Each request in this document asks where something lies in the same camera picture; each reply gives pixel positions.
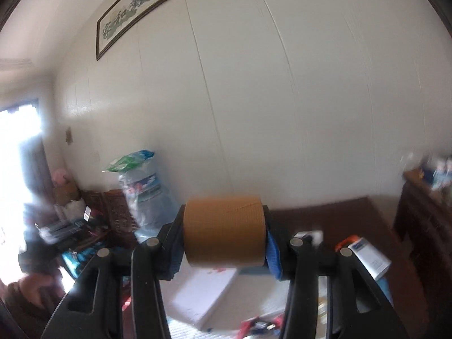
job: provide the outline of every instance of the picture frame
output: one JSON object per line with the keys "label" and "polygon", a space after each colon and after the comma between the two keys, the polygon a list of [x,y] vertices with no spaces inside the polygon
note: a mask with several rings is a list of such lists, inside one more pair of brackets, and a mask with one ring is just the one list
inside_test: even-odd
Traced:
{"label": "picture frame", "polygon": [[166,0],[116,0],[97,21],[96,60],[140,19]]}

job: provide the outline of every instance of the screw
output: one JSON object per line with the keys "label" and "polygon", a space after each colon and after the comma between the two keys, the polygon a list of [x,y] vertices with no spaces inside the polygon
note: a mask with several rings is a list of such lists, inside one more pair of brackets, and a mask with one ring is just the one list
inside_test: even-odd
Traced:
{"label": "screw", "polygon": [[157,246],[160,243],[160,240],[157,237],[151,237],[146,241],[146,244],[149,247]]}
{"label": "screw", "polygon": [[105,257],[107,257],[108,255],[110,255],[110,250],[109,250],[109,249],[106,249],[106,248],[100,249],[100,250],[97,252],[97,256],[99,256],[100,258],[105,258]]}
{"label": "screw", "polygon": [[343,247],[342,249],[340,249],[340,254],[347,258],[352,256],[352,253],[352,250],[350,250],[348,247]]}
{"label": "screw", "polygon": [[290,240],[290,244],[293,247],[300,247],[303,245],[303,240],[301,238],[294,237]]}

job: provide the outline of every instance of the brown box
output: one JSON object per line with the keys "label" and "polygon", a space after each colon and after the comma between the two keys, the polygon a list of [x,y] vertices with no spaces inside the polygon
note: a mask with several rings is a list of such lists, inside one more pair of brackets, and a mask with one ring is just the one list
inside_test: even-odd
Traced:
{"label": "brown box", "polygon": [[71,200],[80,200],[80,193],[74,181],[70,181],[64,186],[58,186],[53,189],[55,202],[58,205],[65,206]]}

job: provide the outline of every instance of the brown wooden frame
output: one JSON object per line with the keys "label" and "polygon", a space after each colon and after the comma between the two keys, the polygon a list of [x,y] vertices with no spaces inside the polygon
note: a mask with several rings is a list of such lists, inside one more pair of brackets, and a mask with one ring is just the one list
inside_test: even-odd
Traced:
{"label": "brown wooden frame", "polygon": [[132,20],[132,22],[128,25],[126,25],[123,29],[119,31],[119,33],[112,39],[110,42],[104,47],[102,51],[99,51],[99,34],[100,34],[100,22],[101,20],[113,9],[116,4],[118,4],[121,0],[116,0],[105,13],[100,17],[100,19],[97,21],[97,32],[96,32],[96,61],[99,61],[99,58],[102,57],[102,55],[111,47],[114,45],[114,43],[123,36],[123,34],[128,31],[132,26],[134,26],[139,20],[143,19],[145,15],[150,13],[152,10],[154,10],[156,7],[160,6],[162,3],[164,3],[166,0],[159,0],[155,2],[153,5],[148,7],[145,11],[143,11],[141,14],[137,15],[135,19]]}

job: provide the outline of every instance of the tape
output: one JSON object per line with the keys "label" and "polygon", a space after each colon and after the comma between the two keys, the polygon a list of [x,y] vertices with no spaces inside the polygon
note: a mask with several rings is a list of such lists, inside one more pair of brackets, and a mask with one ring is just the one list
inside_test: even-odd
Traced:
{"label": "tape", "polygon": [[259,197],[191,199],[184,211],[184,248],[191,266],[262,266],[266,228]]}

